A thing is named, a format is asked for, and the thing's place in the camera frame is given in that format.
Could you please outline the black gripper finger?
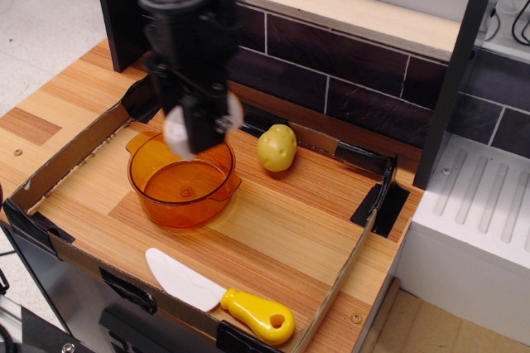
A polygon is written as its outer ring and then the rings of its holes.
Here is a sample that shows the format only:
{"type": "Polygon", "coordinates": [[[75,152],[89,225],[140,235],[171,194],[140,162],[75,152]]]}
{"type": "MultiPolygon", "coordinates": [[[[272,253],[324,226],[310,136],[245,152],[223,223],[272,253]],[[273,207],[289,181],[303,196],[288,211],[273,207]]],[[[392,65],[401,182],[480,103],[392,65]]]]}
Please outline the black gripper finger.
{"type": "Polygon", "coordinates": [[[168,70],[149,72],[152,88],[157,97],[160,108],[165,116],[176,107],[181,106],[183,92],[179,78],[168,70]]]}
{"type": "Polygon", "coordinates": [[[232,126],[228,95],[204,97],[186,94],[182,101],[187,141],[192,154],[199,154],[224,142],[232,126]]]}

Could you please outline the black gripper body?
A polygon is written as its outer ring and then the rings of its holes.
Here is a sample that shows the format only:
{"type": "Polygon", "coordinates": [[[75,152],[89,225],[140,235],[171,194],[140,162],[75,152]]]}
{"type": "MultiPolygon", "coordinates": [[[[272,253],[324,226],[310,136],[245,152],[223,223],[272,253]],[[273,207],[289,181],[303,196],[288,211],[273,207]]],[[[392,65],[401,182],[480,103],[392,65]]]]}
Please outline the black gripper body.
{"type": "Polygon", "coordinates": [[[138,0],[152,16],[145,33],[150,71],[168,70],[183,97],[228,94],[227,64],[239,48],[238,0],[138,0]]]}

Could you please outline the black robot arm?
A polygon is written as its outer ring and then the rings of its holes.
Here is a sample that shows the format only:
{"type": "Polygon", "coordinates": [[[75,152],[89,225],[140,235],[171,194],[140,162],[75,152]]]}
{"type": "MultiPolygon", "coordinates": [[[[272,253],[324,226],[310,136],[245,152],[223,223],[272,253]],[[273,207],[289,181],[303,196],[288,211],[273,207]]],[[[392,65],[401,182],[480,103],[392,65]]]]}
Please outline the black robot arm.
{"type": "Polygon", "coordinates": [[[146,67],[165,115],[163,137],[185,160],[223,143],[243,122],[228,88],[242,26],[238,1],[138,0],[152,18],[146,67]]]}

